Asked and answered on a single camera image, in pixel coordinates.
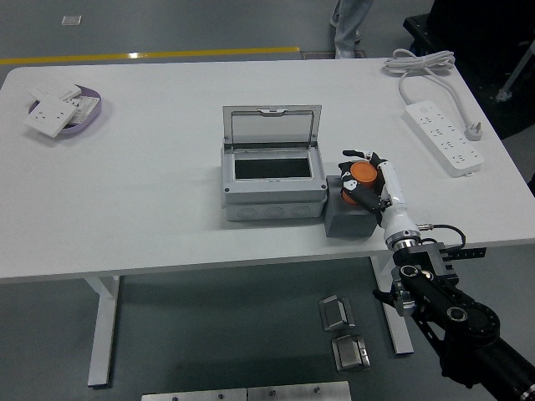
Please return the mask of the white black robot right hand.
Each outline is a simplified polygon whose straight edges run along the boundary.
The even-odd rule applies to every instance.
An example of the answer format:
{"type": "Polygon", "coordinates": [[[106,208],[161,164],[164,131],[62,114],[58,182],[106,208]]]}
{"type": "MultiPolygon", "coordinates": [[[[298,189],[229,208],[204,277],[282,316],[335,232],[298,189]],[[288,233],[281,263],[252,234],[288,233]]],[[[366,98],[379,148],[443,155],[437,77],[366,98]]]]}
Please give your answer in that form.
{"type": "Polygon", "coordinates": [[[371,151],[344,150],[343,155],[357,157],[373,167],[377,173],[375,180],[382,187],[375,190],[368,181],[358,177],[357,162],[346,161],[339,164],[342,198],[375,215],[377,224],[384,229],[384,240],[389,250],[398,251],[416,246],[420,241],[420,229],[408,215],[394,166],[371,151]]]}

